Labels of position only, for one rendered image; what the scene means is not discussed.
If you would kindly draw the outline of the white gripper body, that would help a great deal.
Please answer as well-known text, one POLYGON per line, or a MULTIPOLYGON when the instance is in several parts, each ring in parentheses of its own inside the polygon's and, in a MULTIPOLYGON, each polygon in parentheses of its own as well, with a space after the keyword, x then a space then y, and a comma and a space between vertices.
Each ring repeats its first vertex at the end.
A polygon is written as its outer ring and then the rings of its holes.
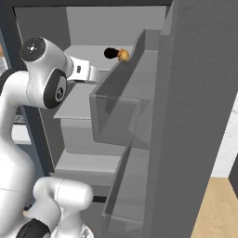
POLYGON ((88 77, 88 82, 93 83, 93 84, 98 84, 100 81, 100 75, 98 69, 91 65, 90 66, 90 72, 89 72, 89 77, 88 77))

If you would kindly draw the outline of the orange chicken drumstick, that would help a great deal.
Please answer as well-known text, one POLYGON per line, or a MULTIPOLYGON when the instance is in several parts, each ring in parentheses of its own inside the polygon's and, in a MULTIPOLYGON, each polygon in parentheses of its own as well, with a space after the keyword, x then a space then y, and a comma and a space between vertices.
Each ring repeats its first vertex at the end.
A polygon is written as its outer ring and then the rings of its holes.
POLYGON ((129 53, 128 53, 128 51, 123 49, 123 48, 121 48, 118 51, 117 58, 119 60, 128 61, 129 60, 129 53))

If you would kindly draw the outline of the white counter cabinet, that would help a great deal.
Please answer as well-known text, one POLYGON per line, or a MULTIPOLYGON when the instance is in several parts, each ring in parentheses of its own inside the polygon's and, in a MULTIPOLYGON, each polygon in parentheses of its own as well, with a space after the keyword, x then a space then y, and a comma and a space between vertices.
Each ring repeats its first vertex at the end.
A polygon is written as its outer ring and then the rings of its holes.
POLYGON ((22 115, 16 115, 12 127, 12 138, 16 144, 31 145, 31 139, 22 115))

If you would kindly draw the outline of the grey fridge shelf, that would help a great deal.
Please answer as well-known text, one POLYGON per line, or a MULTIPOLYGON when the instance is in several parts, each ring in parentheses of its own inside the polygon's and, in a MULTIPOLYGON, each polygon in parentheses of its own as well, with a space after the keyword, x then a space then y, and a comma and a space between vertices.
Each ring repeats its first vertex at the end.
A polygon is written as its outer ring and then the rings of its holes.
POLYGON ((69 46, 63 51, 63 54, 62 69, 70 67, 73 59, 87 60, 101 72, 109 72, 119 68, 124 69, 125 67, 134 69, 139 61, 139 57, 133 51, 132 46, 69 46), (128 61, 117 58, 118 51, 121 48, 128 51, 128 61))
POLYGON ((78 179, 91 185, 110 186, 119 161, 119 156, 71 154, 63 151, 53 175, 78 179))
POLYGON ((90 119, 89 95, 96 84, 76 84, 55 114, 58 119, 90 119))

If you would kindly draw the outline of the grey fridge body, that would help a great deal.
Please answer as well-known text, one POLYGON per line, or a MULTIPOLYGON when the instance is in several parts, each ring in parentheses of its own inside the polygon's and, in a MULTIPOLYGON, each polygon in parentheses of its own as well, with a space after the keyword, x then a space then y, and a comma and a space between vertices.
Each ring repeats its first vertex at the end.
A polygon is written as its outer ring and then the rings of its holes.
MULTIPOLYGON (((0 27, 8 55, 7 69, 14 70, 26 69, 20 50, 34 37, 43 37, 62 51, 69 46, 133 47, 143 30, 161 33, 164 23, 165 12, 159 6, 108 3, 98 7, 87 0, 62 0, 60 5, 54 0, 0 0, 0 27)), ((63 101, 76 84, 93 84, 88 82, 90 66, 87 60, 78 60, 75 76, 67 83, 63 101)), ((64 179, 53 175, 66 151, 62 119, 55 118, 61 104, 53 109, 20 105, 16 111, 16 115, 24 118, 31 145, 15 144, 33 160, 35 179, 64 179)), ((86 184, 92 188, 93 196, 105 187, 86 184)))

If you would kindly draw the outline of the large grey door bin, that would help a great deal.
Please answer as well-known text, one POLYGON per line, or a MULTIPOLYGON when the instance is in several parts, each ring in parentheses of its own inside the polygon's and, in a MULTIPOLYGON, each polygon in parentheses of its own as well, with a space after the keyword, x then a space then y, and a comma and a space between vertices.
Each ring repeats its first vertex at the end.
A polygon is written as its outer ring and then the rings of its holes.
POLYGON ((149 149, 160 32, 145 29, 89 96, 96 142, 149 149))

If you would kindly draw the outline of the grey fridge door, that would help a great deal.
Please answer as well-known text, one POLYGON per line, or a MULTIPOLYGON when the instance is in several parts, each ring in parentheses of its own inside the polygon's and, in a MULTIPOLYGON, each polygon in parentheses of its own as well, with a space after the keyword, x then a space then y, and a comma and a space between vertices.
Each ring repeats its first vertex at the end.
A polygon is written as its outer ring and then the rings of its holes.
POLYGON ((238 93, 238 0, 174 0, 159 38, 142 238, 191 238, 238 93))

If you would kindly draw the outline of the small grey door bin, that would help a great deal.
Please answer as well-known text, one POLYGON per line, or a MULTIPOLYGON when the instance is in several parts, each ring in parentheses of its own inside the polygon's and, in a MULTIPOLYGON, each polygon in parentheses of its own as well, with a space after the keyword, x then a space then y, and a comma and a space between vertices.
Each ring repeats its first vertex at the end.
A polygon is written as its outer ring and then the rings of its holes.
POLYGON ((101 214, 107 238, 141 238, 149 150, 126 148, 101 214))

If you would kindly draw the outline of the dark cabinet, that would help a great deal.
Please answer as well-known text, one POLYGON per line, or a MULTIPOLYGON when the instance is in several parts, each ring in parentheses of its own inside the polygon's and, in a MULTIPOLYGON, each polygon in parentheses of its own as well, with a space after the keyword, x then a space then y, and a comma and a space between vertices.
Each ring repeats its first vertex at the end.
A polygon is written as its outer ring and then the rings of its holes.
POLYGON ((229 175, 229 181, 233 188, 233 191, 238 199, 238 154, 235 158, 233 166, 231 168, 231 173, 229 175))

